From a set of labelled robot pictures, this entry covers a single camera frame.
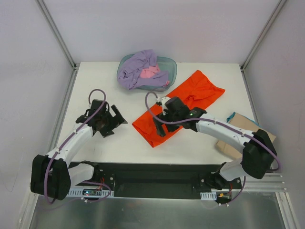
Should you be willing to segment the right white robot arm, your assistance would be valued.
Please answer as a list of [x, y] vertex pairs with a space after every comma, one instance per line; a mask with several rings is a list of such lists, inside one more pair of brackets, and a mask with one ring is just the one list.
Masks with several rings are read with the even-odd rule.
[[236, 178], [262, 179], [270, 171], [276, 152], [266, 131], [258, 129], [254, 132], [219, 121], [202, 108], [190, 109], [178, 97], [157, 97], [156, 104], [162, 108], [162, 112], [153, 118], [159, 136], [166, 135], [162, 125], [168, 132], [183, 127], [217, 138], [241, 153], [241, 158], [222, 163], [205, 179], [206, 183], [226, 188]]

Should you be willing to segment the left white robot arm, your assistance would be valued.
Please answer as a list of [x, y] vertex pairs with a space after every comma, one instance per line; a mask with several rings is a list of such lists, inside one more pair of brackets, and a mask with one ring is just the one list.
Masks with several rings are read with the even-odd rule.
[[127, 121], [116, 105], [94, 99], [91, 107], [79, 116], [66, 140], [46, 155], [37, 155], [33, 159], [30, 190], [39, 195], [63, 200], [70, 188], [87, 182], [91, 186], [101, 180], [100, 166], [96, 162], [82, 161], [71, 167], [70, 164], [79, 150], [96, 133], [103, 138], [114, 134], [114, 129]]

